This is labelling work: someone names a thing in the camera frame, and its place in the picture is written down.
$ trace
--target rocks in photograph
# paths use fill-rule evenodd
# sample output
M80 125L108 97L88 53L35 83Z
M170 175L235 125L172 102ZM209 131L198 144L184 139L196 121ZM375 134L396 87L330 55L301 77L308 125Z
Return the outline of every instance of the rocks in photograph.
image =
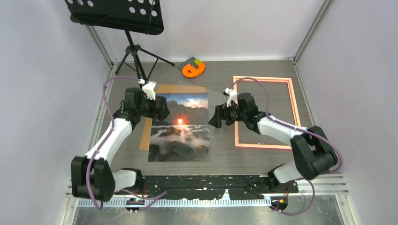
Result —
M196 133L196 132L192 132L192 133L190 133L190 134L188 135L188 137L199 138L199 135L198 135L198 133Z
M167 137L170 136L171 134L168 134L167 132L163 132L160 135L158 135L158 137Z
M206 156L207 154L209 154L209 148L205 145L199 145L198 147L196 147L194 149L194 151L200 155L201 157Z
M155 161L160 156L159 146L156 144L149 145L148 162Z
M167 149L183 156L190 155L193 153L193 148L178 141L172 141L170 144L167 145Z
M168 133L169 135L180 134L181 132L182 132L182 130L176 129L176 128L173 127L173 126L167 128L167 130L166 130L166 133Z
M210 132L208 132L207 130L197 131L196 133L198 133L200 135L209 135L210 134Z
M154 130L154 129L151 130L151 136L153 136L153 135L155 135L155 134L157 134L157 133L159 133L158 130Z

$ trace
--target gray tabletop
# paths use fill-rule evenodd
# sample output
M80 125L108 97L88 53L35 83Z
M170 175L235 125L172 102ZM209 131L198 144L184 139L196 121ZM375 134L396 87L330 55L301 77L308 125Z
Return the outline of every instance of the gray tabletop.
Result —
M291 61L220 61L205 62L205 64L205 72L197 78L190 79L184 77L176 67L158 63L150 80L159 84L206 86L209 96L209 111L212 116L214 107L226 102L222 92L226 87L232 85L232 77L235 75L291 78L301 125L311 126L308 110ZM152 63L143 63L143 67L148 73ZM125 65L118 75L136 76L135 72ZM264 84L271 98L269 112L286 122L293 123L287 85L269 82ZM113 111L119 108L120 101L124 98L125 89L136 86L131 80L116 79L114 81L109 97L109 104ZM237 88L238 93L250 92L260 110L265 110L267 98L260 85L254 82L241 82ZM110 118L106 115L101 134L108 127L109 122ZM113 159L113 171L129 167L142 170L144 175L265 174L274 167L293 160L291 150L236 148L234 127L223 126L220 129L210 129L210 160L207 162L148 162L148 151L138 149L143 127L144 122L138 124L133 133L123 142ZM244 124L239 126L239 136L241 143L281 144L271 137L247 130Z

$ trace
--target lavender wall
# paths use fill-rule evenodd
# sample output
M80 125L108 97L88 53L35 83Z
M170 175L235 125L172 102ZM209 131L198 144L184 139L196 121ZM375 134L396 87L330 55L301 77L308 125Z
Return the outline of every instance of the lavender wall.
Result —
M59 224L88 148L109 68L69 16L62 0L0 3L0 224Z
M398 1L334 1L298 65L361 225L398 214Z

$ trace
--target white bracket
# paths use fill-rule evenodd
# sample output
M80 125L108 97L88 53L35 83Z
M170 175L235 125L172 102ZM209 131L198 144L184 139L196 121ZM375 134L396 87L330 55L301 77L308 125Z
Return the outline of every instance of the white bracket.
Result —
M232 106L232 101L237 104L237 92L235 90L226 88L225 93L229 96L227 100L227 107Z
M145 83L145 80L141 79L141 80L138 81L138 83L143 85L142 86L142 91L146 94L146 97L149 100L155 100L156 99L156 94L155 94L156 82L149 81L148 83Z

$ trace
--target cable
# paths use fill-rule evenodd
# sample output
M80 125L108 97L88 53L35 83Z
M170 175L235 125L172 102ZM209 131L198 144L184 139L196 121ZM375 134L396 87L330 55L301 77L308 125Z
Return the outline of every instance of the cable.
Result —
M112 77L110 79L108 79L107 81L105 81L104 85L102 86L102 100L105 103L105 107L107 108L107 111L109 113L109 116L111 118L111 124L112 124L112 129L109 131L109 133L105 136L105 138L101 141L101 143L98 145L98 148L94 151L93 155L91 156L88 165L87 165L87 170L86 170L86 184L87 184L87 189L88 189L88 194L92 200L92 203L94 204L95 208L98 210L102 210L104 203L101 201L101 205L99 206L97 203L97 200L95 199L94 193L92 192L92 188L91 188L91 183L90 183L90 168L92 166L92 163L94 161L95 156L98 154L98 152L100 151L101 147L105 144L105 142L108 140L108 138L110 137L110 135L112 134L114 128L115 128L115 119L113 118L113 114L112 114L112 110L109 107L108 101L107 101L107 97L105 94L105 89L107 88L107 84L114 80L114 79L119 79L119 78L128 78L128 79L133 79L136 81L139 81L139 79L132 77L132 76L116 76L116 77Z
M282 210L281 210L280 213L285 214L285 215L288 215L288 216L298 216L298 215L301 215L301 214L303 214L303 213L306 213L308 210L310 210L311 206L313 205L313 203L314 203L314 201L315 201L315 188L314 188L314 184L313 184L311 181L309 181L309 180L307 180L307 179L305 179L305 180L308 181L308 183L311 185L311 189L312 189L312 198L311 198L311 202L310 202L310 204L307 206L307 208L306 208L305 210L301 211L301 212L285 212L285 211L282 211ZM279 203L278 203L278 205L277 205L276 207L271 206L271 208L272 208L273 210L279 211L278 206L279 206Z
M287 128L289 128L289 129L293 129L293 130L295 129L295 127L293 127L292 125L290 125L290 124L288 124L288 123L284 123L284 122L279 121L279 120L273 120L273 119L270 118L269 113L268 113L269 102L270 102L270 100L269 100L269 94L268 94L268 91L267 91L267 89L265 88L265 86L264 86L260 81L258 81L257 79L254 79L254 78L252 78L252 77L243 77L243 78L240 78L239 80L235 81L235 82L232 84L232 86L230 86L230 88L233 89L234 85L235 85L237 82L242 81L242 80L252 80L252 81L255 81L255 82L257 82L259 85L261 85L261 87L264 89L265 95L267 96L267 104L266 104L266 107L265 107L265 115L266 115L266 117L267 117L268 119L274 121L275 123L277 123L277 124L279 124L279 125L282 125L282 126L284 126L284 127L287 127ZM329 173L334 173L334 172L338 171L338 170L341 168L341 166L343 165L343 158L342 158L342 156L341 156L340 151L337 149L337 147L336 147L334 144L332 144L328 139L326 139L326 138L324 138L324 137L322 137L322 136L320 136L320 135L318 135L318 134L315 134L315 133L313 133L313 132L311 132L311 131L304 130L304 129L301 129L301 128L296 128L296 130L297 130L297 131L300 131L300 132L302 132L302 133L305 133L305 134L314 136L314 137L316 137L316 138L318 138L318 139L321 139L322 141L326 142L328 145L330 145L330 146L334 149L334 151L335 151L336 154L337 154L339 164L337 165L337 167L336 167L334 170L329 171Z
M134 197L136 197L136 198L140 198L140 199L144 199L144 200L154 200L154 201L151 202L149 205L143 207L142 209L139 209L137 212L142 212L142 211L147 210L151 205L155 204L155 202L156 202L157 200L159 200L162 196L164 196L164 195L166 194L166 191L163 191L160 195L155 196L155 197L141 197L141 196L138 196L137 194L135 194L135 193L133 193L133 192L127 190L127 189L121 189L121 191L124 191L124 192L126 192L126 193L129 193L130 195L132 195L132 196L134 196Z
M331 170L331 171L329 171L328 173L334 173L334 172L338 171L338 170L341 168L341 166L343 165L343 158L342 158L342 156L341 156L341 153L340 153L340 151L337 149L337 147L336 147L335 145L333 145L328 139L326 139L326 138L324 138L324 137L322 137L322 136L320 136L320 135L318 135L318 134L315 134L315 133L313 133L313 132L311 132L311 131L308 131L308 130L305 130L305 129L301 129L301 128L295 128L295 127L293 127L292 125L290 125L290 124L288 124L288 123L284 123L284 122L279 121L279 120L273 120L273 119L271 119L271 117L269 116L269 113L268 113L269 102L270 102L270 100L269 100L269 94L268 94L268 91L267 91L267 89L265 88L265 86L264 86L262 83L260 83L260 81L258 81L257 79L254 79L254 78L252 78L252 77L243 77L243 78L240 78L239 80L235 81L235 82L230 86L230 88L233 89L234 85L235 85L237 82L240 82L240 81L242 81L242 80L252 80L252 81L255 81L255 82L257 82L257 83L264 89L265 94L266 94L266 96L267 96L267 104L266 104L266 108L265 108L265 116L266 116L268 119L272 120L273 122L275 122L275 123L277 123L277 124L279 124L279 125L282 125L282 126L284 126L284 127L287 127L287 128L289 128L289 129L293 129L293 130L296 129L296 130L299 131L299 132L302 132L302 133L305 133L305 134L314 136L314 137L316 137L316 138L318 138L318 139L321 139L322 141L326 142L328 145L330 145L330 146L333 148L333 150L334 150L334 151L336 152L336 154L337 154L339 164L337 165L337 167L336 167L334 170ZM297 215L301 215L301 214L307 212L307 211L311 208L311 206L313 205L314 200L315 200L315 188L314 188L314 185L313 185L313 183L312 183L311 181L309 181L309 180L307 180L307 181L310 183L311 188L312 188L312 192L313 192L313 194L312 194L312 199L311 199L311 202L310 202L310 204L308 205L308 207L307 207L304 211L298 212L298 213L291 213L291 212L284 212L284 211L281 211L281 213L283 213L283 214L285 214L285 215L290 215L290 216L297 216ZM274 210L279 210L277 207L276 207L276 208L275 208L274 206L271 206L271 207L272 207Z

